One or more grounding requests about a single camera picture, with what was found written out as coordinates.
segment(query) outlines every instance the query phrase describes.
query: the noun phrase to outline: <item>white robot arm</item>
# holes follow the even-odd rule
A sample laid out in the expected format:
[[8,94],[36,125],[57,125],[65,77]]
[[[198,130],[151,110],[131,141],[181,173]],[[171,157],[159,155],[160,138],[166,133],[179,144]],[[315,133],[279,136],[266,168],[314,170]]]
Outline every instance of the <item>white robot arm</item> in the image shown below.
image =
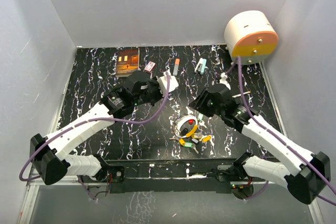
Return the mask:
[[279,160],[277,163],[270,162],[245,153],[234,161],[235,172],[241,179],[249,176],[269,180],[287,188],[302,203],[310,204],[326,186],[325,182],[289,149],[303,157],[328,181],[329,158],[322,152],[315,155],[295,144],[254,110],[251,112],[254,118],[251,118],[247,109],[232,98],[225,79],[221,76],[218,84],[205,88],[189,106],[207,117],[218,115],[226,125],[250,137]]
[[92,179],[104,179],[104,160],[95,155],[77,156],[69,153],[79,144],[115,121],[133,112],[135,106],[144,103],[154,105],[167,92],[178,87],[177,80],[167,71],[164,76],[150,79],[148,73],[137,71],[126,78],[125,84],[113,88],[87,113],[62,129],[45,137],[40,134],[30,140],[32,163],[46,185],[51,185],[70,175],[87,175]]

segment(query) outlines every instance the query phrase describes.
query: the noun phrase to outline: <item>cable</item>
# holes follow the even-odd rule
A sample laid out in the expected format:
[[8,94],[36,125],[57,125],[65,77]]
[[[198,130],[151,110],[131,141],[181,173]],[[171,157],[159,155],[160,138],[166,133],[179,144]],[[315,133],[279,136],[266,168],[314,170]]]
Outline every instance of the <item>cable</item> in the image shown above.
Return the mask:
[[292,147],[288,146],[285,141],[283,141],[277,134],[275,134],[272,130],[267,129],[265,126],[263,126],[261,123],[258,122],[257,119],[252,115],[251,110],[246,102],[246,99],[243,95],[243,74],[242,74],[242,59],[240,56],[237,56],[238,60],[238,81],[239,81],[239,90],[241,95],[241,100],[243,101],[244,107],[247,110],[248,115],[255,121],[255,123],[260,126],[262,129],[267,131],[269,134],[271,134],[273,137],[275,137],[280,143],[282,143],[287,149],[289,149],[294,155],[296,155],[299,159],[301,159],[310,169],[312,169],[322,180],[325,182],[325,184],[332,190],[332,192],[336,195],[336,188],[311,164],[309,163],[304,157],[302,157],[297,151],[295,151]]
[[115,121],[115,122],[123,122],[123,123],[131,123],[131,124],[145,124],[148,123],[150,121],[152,121],[154,118],[156,118],[163,110],[164,105],[166,104],[167,100],[168,100],[168,96],[169,96],[169,87],[170,87],[170,78],[167,78],[167,88],[166,88],[166,94],[163,98],[163,101],[159,107],[159,109],[155,112],[155,114],[153,116],[151,116],[150,118],[144,120],[144,121],[131,121],[131,120],[125,120],[125,119],[119,119],[119,118],[93,118],[93,119],[89,119],[87,121],[83,121],[80,123],[77,123],[76,125],[74,125],[74,127],[69,127],[61,132],[59,132],[58,134],[56,134],[55,136],[53,136],[52,138],[48,139],[44,144],[42,144],[31,156],[30,158],[27,160],[27,162],[24,164],[24,166],[22,167],[20,173],[19,173],[19,179],[21,181],[24,182],[28,182],[28,181],[32,181],[34,179],[40,178],[40,176],[35,176],[32,178],[24,178],[23,177],[23,173],[25,172],[26,168],[28,167],[29,163],[32,162],[34,160],[34,158],[36,157],[36,155],[38,153],[40,153],[40,151],[43,150],[44,147],[46,147],[48,144],[50,144],[52,141],[56,140],[57,138],[59,138],[60,136],[64,135],[65,133],[73,130],[76,127],[79,127],[83,124],[86,124],[88,122],[93,122],[93,121],[101,121],[101,120],[105,120],[105,121]]
[[211,172],[212,172],[212,173],[215,173],[215,174],[234,175],[233,173],[227,172],[227,171],[225,171],[225,170],[219,170],[219,169],[215,169],[215,168],[212,168],[212,169],[211,169]]
[[252,177],[249,178],[248,183],[247,185],[245,185],[245,187],[249,186],[252,183],[252,179],[253,179]]
[[99,192],[96,193],[95,197],[97,197],[99,194],[102,194],[102,193],[106,193],[106,194],[107,194],[107,193],[109,193],[109,192],[110,192],[110,191],[99,191]]
[[260,195],[263,191],[265,191],[267,185],[268,185],[269,181],[266,181],[266,183],[264,183],[264,186],[262,187],[262,189],[260,189],[259,192],[253,194],[252,196],[250,197],[247,197],[246,199],[253,199],[254,197],[257,197],[258,195]]
[[320,198],[320,199],[322,199],[322,200],[324,200],[324,201],[326,201],[326,202],[328,202],[328,203],[330,203],[330,204],[332,204],[332,205],[334,205],[334,206],[336,206],[335,202],[333,202],[333,201],[331,201],[331,200],[329,200],[327,198],[324,198],[323,196],[318,195],[317,197]]
[[236,60],[232,63],[231,67],[229,68],[229,70],[226,71],[225,74],[228,75],[229,73],[231,73],[232,70],[235,68],[236,64],[237,64],[237,58],[236,58]]
[[79,175],[77,175],[77,178],[78,178],[78,182],[83,186],[83,188],[84,188],[84,190],[88,193],[88,195],[90,195],[90,197],[92,198],[92,199],[94,199],[94,200],[98,200],[97,199],[97,195],[95,196],[95,195],[93,195],[91,192],[90,192],[90,190],[86,187],[86,185],[84,185],[84,182],[83,182],[83,180],[80,178],[80,176]]

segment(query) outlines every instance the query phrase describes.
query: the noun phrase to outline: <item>book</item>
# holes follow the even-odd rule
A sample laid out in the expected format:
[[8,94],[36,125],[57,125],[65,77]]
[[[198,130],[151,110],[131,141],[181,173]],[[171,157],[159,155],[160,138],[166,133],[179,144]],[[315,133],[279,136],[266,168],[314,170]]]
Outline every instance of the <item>book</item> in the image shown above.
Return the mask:
[[118,52],[117,77],[127,77],[139,68],[139,48],[122,49]]

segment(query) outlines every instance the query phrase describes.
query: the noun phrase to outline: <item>small box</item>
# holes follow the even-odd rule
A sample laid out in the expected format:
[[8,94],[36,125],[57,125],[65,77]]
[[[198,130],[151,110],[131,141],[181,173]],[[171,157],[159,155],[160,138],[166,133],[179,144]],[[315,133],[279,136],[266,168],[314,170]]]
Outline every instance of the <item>small box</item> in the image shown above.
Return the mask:
[[147,73],[151,73],[154,67],[155,67],[155,63],[153,63],[153,62],[150,61],[147,64],[147,66],[145,67],[144,71],[147,72]]

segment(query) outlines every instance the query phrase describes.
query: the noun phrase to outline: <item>black marble surface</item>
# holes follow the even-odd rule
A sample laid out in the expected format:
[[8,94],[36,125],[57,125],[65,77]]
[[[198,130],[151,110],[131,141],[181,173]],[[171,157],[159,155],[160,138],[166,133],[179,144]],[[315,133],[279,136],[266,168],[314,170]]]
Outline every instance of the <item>black marble surface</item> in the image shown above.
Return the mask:
[[[81,48],[77,50],[59,127],[66,126],[86,113],[104,93],[123,82],[124,78],[115,76],[118,49]],[[207,59],[208,67],[202,76],[194,74],[194,68],[200,57]],[[203,118],[204,124],[199,127],[199,131],[212,135],[213,140],[198,144],[199,154],[169,140],[173,136],[173,121],[183,114],[198,115],[198,112],[187,107],[188,103],[195,99],[204,87],[213,85],[216,78],[230,67],[231,62],[224,45],[141,47],[140,69],[143,70],[149,61],[153,61],[156,66],[152,74],[160,77],[166,69],[173,71],[176,58],[180,59],[176,77],[179,87],[170,94],[164,113],[157,120],[146,125],[116,123],[79,145],[74,153],[78,155],[99,153],[106,160],[238,158],[246,151],[259,156],[262,154],[271,156],[251,139],[227,127],[217,116],[210,119]],[[243,74],[244,89],[251,91],[251,94],[246,96],[250,106],[260,111],[271,125],[279,129],[260,66],[258,64],[244,66]],[[229,76],[228,81],[232,94],[239,94],[237,68]],[[149,104],[136,107],[127,119],[148,118],[155,113],[160,104],[161,101],[154,107]]]

